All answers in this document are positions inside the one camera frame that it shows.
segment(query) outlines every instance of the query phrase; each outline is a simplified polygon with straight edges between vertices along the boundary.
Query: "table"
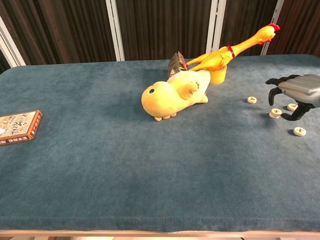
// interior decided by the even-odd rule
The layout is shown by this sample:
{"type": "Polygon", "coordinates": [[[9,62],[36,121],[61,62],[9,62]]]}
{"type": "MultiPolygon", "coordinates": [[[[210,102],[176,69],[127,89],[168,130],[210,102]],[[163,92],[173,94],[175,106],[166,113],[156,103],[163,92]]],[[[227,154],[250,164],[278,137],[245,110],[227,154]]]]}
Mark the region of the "table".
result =
{"type": "Polygon", "coordinates": [[[43,113],[32,141],[0,147],[0,235],[319,236],[320,110],[297,122],[271,119],[272,108],[285,112],[293,100],[277,95],[270,107],[274,86],[265,81],[319,75],[320,58],[236,57],[225,82],[208,87],[208,103],[156,122],[141,94],[167,80],[168,62],[21,66],[0,75],[0,116],[43,113]],[[306,136],[294,136],[296,126],[306,136]]]}

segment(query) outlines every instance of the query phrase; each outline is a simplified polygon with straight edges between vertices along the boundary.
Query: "dark curtain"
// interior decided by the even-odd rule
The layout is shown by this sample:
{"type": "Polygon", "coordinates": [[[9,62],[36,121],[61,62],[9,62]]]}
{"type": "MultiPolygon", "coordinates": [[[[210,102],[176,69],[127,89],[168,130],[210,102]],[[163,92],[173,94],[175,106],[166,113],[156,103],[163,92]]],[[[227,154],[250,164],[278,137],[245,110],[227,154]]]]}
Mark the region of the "dark curtain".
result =
{"type": "MultiPolygon", "coordinates": [[[[270,24],[276,4],[277,0],[227,0],[220,48],[237,45],[251,38],[260,28],[270,24]]],[[[238,56],[260,55],[262,47],[259,44],[254,45],[238,56]]]]}
{"type": "Polygon", "coordinates": [[[320,57],[320,0],[285,0],[277,21],[281,30],[267,54],[320,57]]]}
{"type": "Polygon", "coordinates": [[[105,0],[1,0],[27,65],[115,61],[105,0]]]}
{"type": "Polygon", "coordinates": [[[125,60],[206,52],[211,0],[117,0],[125,60]]]}
{"type": "Polygon", "coordinates": [[[2,74],[5,70],[10,68],[9,63],[7,62],[6,57],[3,55],[2,51],[0,51],[0,74],[2,74]]]}

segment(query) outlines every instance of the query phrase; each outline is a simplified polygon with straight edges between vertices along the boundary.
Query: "round token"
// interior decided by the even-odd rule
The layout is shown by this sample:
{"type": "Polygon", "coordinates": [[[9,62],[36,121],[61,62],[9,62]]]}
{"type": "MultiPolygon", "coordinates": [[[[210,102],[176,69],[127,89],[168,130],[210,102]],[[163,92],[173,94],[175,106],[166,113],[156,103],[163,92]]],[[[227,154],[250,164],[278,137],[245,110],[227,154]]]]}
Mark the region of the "round token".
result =
{"type": "Polygon", "coordinates": [[[297,126],[293,129],[293,133],[299,137],[303,137],[306,135],[307,131],[304,128],[297,126]]]}
{"type": "Polygon", "coordinates": [[[297,109],[297,107],[298,107],[298,105],[294,104],[294,103],[290,103],[287,106],[288,110],[290,110],[290,111],[295,111],[297,109]]]}
{"type": "Polygon", "coordinates": [[[257,102],[257,99],[254,96],[248,97],[248,103],[255,104],[257,102]]]}
{"type": "Polygon", "coordinates": [[[280,116],[282,114],[282,111],[280,109],[278,109],[278,108],[273,108],[271,110],[271,114],[274,115],[275,117],[278,117],[278,116],[280,116]]]}
{"type": "Polygon", "coordinates": [[[278,118],[280,118],[280,115],[279,116],[275,116],[275,115],[272,114],[272,111],[271,111],[271,112],[269,112],[269,117],[272,118],[272,119],[278,119],[278,118]]]}

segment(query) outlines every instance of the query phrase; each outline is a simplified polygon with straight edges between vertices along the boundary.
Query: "small box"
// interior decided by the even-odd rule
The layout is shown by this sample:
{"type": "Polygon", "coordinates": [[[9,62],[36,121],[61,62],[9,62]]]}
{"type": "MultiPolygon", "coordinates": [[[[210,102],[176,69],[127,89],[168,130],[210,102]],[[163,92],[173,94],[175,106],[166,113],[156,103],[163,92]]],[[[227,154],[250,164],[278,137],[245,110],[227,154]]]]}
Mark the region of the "small box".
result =
{"type": "Polygon", "coordinates": [[[178,51],[171,58],[168,64],[168,77],[181,71],[188,71],[184,56],[178,51]]]}
{"type": "Polygon", "coordinates": [[[32,140],[41,119],[39,110],[0,116],[0,146],[32,140]]]}

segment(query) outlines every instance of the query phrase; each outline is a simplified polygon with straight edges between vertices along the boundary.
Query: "rubber chicken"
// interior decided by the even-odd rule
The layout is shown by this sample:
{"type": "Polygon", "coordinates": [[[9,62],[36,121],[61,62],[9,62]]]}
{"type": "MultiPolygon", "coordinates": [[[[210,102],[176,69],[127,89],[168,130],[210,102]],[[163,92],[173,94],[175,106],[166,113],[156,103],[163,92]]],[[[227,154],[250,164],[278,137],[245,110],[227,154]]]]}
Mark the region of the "rubber chicken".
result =
{"type": "Polygon", "coordinates": [[[195,63],[199,63],[190,71],[208,70],[218,71],[224,68],[232,59],[234,59],[239,53],[252,47],[253,45],[263,45],[265,42],[271,42],[271,39],[276,35],[275,31],[280,30],[280,27],[276,24],[268,24],[261,28],[254,36],[250,37],[244,42],[235,46],[223,46],[217,51],[203,54],[189,62],[187,66],[195,63]]]}

